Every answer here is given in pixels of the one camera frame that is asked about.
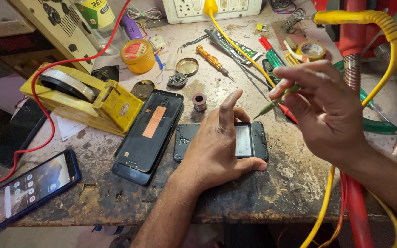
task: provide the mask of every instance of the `metal coil spring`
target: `metal coil spring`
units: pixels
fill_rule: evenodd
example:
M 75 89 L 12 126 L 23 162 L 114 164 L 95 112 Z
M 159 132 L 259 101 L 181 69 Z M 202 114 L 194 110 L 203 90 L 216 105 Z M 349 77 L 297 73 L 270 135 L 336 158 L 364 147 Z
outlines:
M 286 23 L 283 25 L 284 30 L 289 33 L 290 29 L 299 23 L 306 16 L 306 11 L 303 8 L 295 9 L 295 11 L 287 18 Z

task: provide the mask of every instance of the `blue phone case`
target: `blue phone case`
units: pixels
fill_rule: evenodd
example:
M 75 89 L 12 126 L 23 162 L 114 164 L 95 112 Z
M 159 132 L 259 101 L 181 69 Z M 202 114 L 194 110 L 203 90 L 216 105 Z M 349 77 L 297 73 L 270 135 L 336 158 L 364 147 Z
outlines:
M 66 151 L 70 152 L 70 158 L 71 158 L 71 161 L 72 161 L 72 163 L 74 165 L 74 171 L 75 171 L 74 180 L 72 182 L 62 186 L 62 188 L 59 188 L 56 191 L 54 191 L 53 193 L 51 193 L 51 194 L 47 195 L 46 197 L 42 198 L 41 200 L 37 201 L 35 204 L 32 204 L 32 205 L 28 206 L 24 210 L 20 211 L 18 214 L 16 214 L 16 215 L 8 218 L 7 220 L 3 221 L 2 223 L 0 223 L 0 228 L 6 227 L 8 224 L 11 224 L 11 223 L 13 223 L 16 220 L 19 220 L 20 218 L 24 217 L 29 212 L 31 212 L 31 211 L 35 210 L 36 208 L 40 207 L 42 204 L 46 203 L 48 200 L 52 199 L 53 197 L 55 197 L 58 194 L 61 194 L 62 192 L 67 190 L 69 187 L 71 187 L 72 185 L 78 183 L 81 180 L 81 173 L 79 171 L 78 162 L 76 160 L 76 154 L 74 153 L 74 151 L 72 149 L 66 149 L 66 150 L 60 152 L 59 154 L 57 154 L 56 156 L 53 156 L 52 158 L 48 159 L 47 161 L 42 162 L 38 166 L 41 166 L 41 165 L 45 164 L 46 162 L 54 159 L 55 157 L 65 153 Z M 28 174 L 30 171 L 34 170 L 38 166 L 35 166 L 32 169 L 30 169 L 29 171 L 27 171 L 24 174 L 20 175 L 19 177 L 14 178 L 10 182 L 8 182 L 5 185 L 1 186 L 0 189 L 8 186 L 10 183 L 12 183 L 13 181 L 17 180 L 18 178 Z

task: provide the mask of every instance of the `smartphone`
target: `smartphone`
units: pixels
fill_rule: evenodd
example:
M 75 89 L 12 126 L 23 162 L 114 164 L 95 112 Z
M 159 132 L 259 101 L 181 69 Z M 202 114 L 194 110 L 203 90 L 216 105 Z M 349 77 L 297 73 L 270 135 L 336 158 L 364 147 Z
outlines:
M 24 105 L 14 115 L 8 126 L 0 134 L 0 166 L 13 166 L 13 153 L 27 149 L 36 133 L 47 120 L 39 105 L 32 99 L 27 99 Z
M 118 162 L 114 162 L 113 167 L 111 168 L 111 171 L 118 175 L 121 178 L 125 178 L 127 180 L 130 180 L 131 182 L 140 184 L 142 186 L 148 185 L 152 178 L 154 177 L 154 174 L 156 173 L 157 167 L 160 163 L 160 160 L 163 157 L 163 154 L 166 150 L 166 147 L 169 144 L 169 140 L 171 139 L 171 136 L 174 133 L 175 127 L 177 126 L 177 123 L 179 122 L 180 116 L 183 113 L 184 106 L 182 105 L 179 114 L 176 117 L 176 120 L 173 122 L 173 126 L 169 131 L 169 136 L 165 140 L 163 144 L 163 148 L 160 150 L 159 154 L 157 155 L 156 161 L 154 162 L 154 166 L 151 168 L 150 171 L 148 172 L 141 172 L 140 170 L 133 169 L 129 166 L 123 165 Z
M 114 160 L 141 172 L 151 171 L 175 127 L 183 100 L 180 94 L 153 90 L 116 150 Z
M 266 136 L 263 123 L 259 121 L 236 122 L 235 155 L 237 158 L 257 157 L 267 160 Z M 174 144 L 174 160 L 181 162 L 185 156 L 186 149 L 199 130 L 200 124 L 180 124 L 176 130 L 176 143 Z
M 0 228 L 23 217 L 81 179 L 67 149 L 0 187 Z

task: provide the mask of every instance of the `bottle label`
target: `bottle label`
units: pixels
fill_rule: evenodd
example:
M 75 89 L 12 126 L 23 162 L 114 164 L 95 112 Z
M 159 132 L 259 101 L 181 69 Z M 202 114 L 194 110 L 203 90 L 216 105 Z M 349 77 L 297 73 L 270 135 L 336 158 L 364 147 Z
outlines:
M 75 3 L 75 6 L 92 29 L 106 27 L 114 21 L 114 13 L 107 0 L 87 0 Z
M 127 59 L 135 59 L 141 56 L 146 50 L 146 45 L 144 43 L 133 43 L 127 47 L 122 55 Z

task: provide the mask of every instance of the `hand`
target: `hand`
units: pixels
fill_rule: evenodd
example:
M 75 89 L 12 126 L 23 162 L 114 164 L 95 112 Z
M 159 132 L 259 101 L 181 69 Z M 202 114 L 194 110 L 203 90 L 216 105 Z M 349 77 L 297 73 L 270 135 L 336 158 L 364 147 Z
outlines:
M 237 159 L 235 156 L 234 122 L 249 121 L 244 110 L 234 107 L 242 93 L 242 90 L 231 93 L 219 110 L 213 110 L 201 122 L 183 161 L 171 176 L 174 180 L 184 182 L 185 187 L 201 194 L 246 172 L 267 169 L 267 163 L 260 158 Z
M 368 148 L 359 95 L 344 82 L 327 60 L 273 71 L 283 80 L 269 93 L 276 99 L 298 82 L 302 89 L 288 93 L 283 103 L 299 123 L 304 141 L 317 157 L 333 165 L 343 165 Z

